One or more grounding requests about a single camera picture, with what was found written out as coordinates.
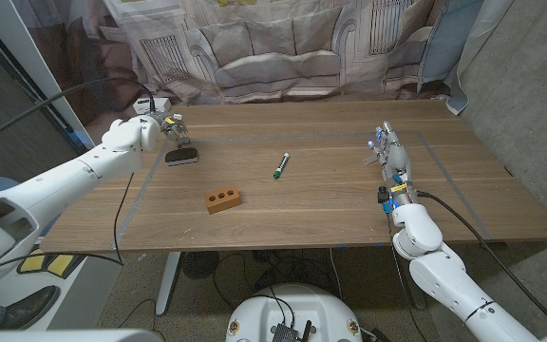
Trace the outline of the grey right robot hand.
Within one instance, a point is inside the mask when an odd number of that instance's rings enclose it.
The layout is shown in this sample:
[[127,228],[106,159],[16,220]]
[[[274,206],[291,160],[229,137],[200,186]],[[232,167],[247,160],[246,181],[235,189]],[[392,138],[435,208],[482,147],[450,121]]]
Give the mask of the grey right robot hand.
[[389,203],[391,209],[418,203],[417,191],[412,184],[412,164],[404,146],[389,121],[375,130],[375,139],[368,142],[373,155],[364,159],[365,164],[379,162],[384,185],[379,189],[378,200]]

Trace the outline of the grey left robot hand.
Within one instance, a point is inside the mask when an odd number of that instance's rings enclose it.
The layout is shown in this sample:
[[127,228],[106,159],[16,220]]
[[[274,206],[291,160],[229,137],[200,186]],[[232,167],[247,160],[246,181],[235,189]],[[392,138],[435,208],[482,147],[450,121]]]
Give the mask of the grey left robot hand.
[[160,131],[166,139],[177,148],[183,148],[190,144],[188,129],[182,115],[179,113],[159,112],[161,123]]

